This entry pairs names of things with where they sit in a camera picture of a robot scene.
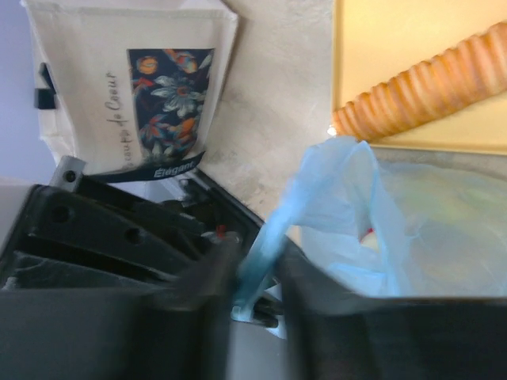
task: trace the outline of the canvas tote bag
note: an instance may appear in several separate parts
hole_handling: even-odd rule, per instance
[[[148,181],[205,149],[238,18],[219,0],[25,0],[55,109],[41,138],[86,174]]]

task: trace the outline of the marble surface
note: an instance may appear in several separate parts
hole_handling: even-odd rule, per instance
[[[201,168],[265,218],[305,149],[329,138],[332,0],[226,0],[241,16]],[[377,150],[503,177],[507,157]]]

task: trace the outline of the floral patch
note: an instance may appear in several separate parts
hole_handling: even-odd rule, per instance
[[[147,161],[183,158],[197,140],[213,49],[131,49],[128,58]]]

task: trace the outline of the yellow box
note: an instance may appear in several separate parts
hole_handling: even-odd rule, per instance
[[[507,0],[335,0],[332,111],[507,19]],[[375,146],[507,155],[507,93]]]

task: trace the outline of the wafer roll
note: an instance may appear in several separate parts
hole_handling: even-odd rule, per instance
[[[507,22],[473,35],[334,112],[338,135],[375,140],[441,119],[507,89]]]

